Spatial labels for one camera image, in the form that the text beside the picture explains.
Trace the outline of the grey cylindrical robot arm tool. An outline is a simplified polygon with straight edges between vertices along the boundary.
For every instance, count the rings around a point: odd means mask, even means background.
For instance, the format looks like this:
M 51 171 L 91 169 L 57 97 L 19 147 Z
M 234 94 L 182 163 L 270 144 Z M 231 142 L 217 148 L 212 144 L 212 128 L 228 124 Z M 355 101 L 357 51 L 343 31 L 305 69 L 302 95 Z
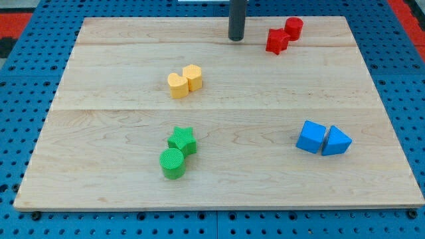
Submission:
M 230 0 L 228 14 L 228 38 L 238 42 L 244 38 L 247 0 Z

